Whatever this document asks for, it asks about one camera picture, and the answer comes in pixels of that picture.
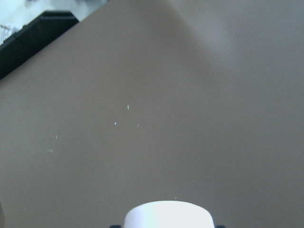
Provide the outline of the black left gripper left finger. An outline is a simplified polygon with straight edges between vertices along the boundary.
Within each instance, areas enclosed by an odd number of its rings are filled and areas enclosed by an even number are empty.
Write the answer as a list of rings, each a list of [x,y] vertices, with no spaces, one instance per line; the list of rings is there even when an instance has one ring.
[[[109,228],[123,228],[122,225],[111,225]]]

